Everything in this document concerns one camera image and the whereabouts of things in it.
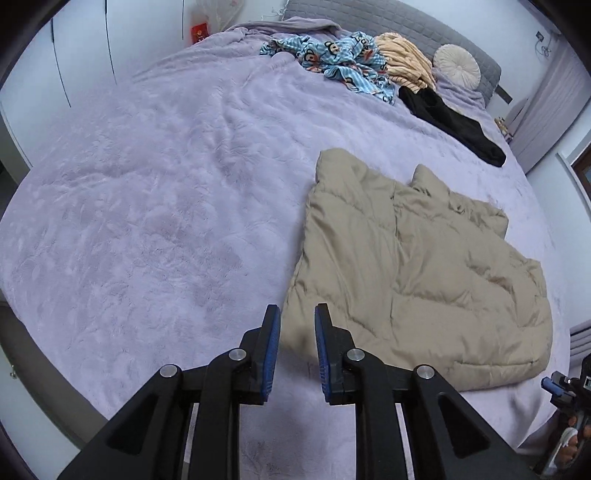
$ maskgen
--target metal bolt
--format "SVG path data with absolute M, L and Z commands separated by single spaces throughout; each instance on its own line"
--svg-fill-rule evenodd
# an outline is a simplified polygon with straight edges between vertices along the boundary
M 429 380 L 435 376 L 435 370 L 430 365 L 421 365 L 417 368 L 417 375 L 425 380 Z
M 230 353 L 228 354 L 228 356 L 232 360 L 239 362 L 240 360 L 244 360 L 246 358 L 246 352 L 244 350 L 242 350 L 241 348 L 235 348 L 234 350 L 230 350 Z
M 160 368 L 160 375 L 164 378 L 174 377 L 178 372 L 176 365 L 168 364 Z
M 352 348 L 347 352 L 347 358 L 353 362 L 359 362 L 365 358 L 365 352 L 359 348 Z

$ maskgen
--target purple blanket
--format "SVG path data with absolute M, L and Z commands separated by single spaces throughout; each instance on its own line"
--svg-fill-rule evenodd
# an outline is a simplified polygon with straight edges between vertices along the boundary
M 547 372 L 566 370 L 551 233 L 480 94 L 437 75 L 446 102 L 505 151 L 502 168 L 400 100 L 353 93 L 288 53 L 260 56 L 273 32 L 341 34 L 290 25 L 213 35 L 64 119 L 0 222 L 0 288 L 49 360 L 110 417 L 161 365 L 196 367 L 236 346 L 268 303 L 282 305 L 316 159 L 342 147 L 403 182 L 422 163 L 506 211 L 507 240 L 547 279 Z M 465 396 L 517 446 L 554 410 L 539 384 Z M 352 478 L 354 421 L 354 408 L 324 403 L 317 365 L 280 352 L 269 403 L 242 413 L 243 478 Z

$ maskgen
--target wardrobe door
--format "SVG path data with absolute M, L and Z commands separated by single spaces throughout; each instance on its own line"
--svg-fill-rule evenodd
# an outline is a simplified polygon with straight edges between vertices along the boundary
M 70 0 L 53 18 L 57 64 L 72 107 L 115 85 L 106 29 L 106 0 Z
M 107 31 L 120 81 L 184 47 L 183 0 L 107 0 Z
M 35 35 L 0 90 L 0 108 L 13 139 L 35 166 L 49 140 L 50 127 L 69 113 L 53 46 L 51 22 Z

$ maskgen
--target gray upholstered headboard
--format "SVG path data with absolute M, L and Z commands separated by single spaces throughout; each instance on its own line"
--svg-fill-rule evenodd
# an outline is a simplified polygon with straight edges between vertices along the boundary
M 433 17 L 397 0 L 288 0 L 283 18 L 328 18 L 350 31 L 380 35 L 395 31 L 412 41 L 430 60 L 446 43 L 469 51 L 480 66 L 486 104 L 501 78 L 501 67 L 463 35 Z

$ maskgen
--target monkey print fabric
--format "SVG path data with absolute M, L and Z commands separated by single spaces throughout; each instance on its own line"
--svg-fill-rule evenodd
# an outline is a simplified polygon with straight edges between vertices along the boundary
M 261 55 L 286 51 L 311 72 L 324 73 L 344 83 L 354 92 L 369 93 L 386 103 L 394 103 L 397 86 L 387 75 L 386 58 L 373 37 L 355 32 L 336 41 L 321 42 L 309 36 L 272 40 L 261 48 Z

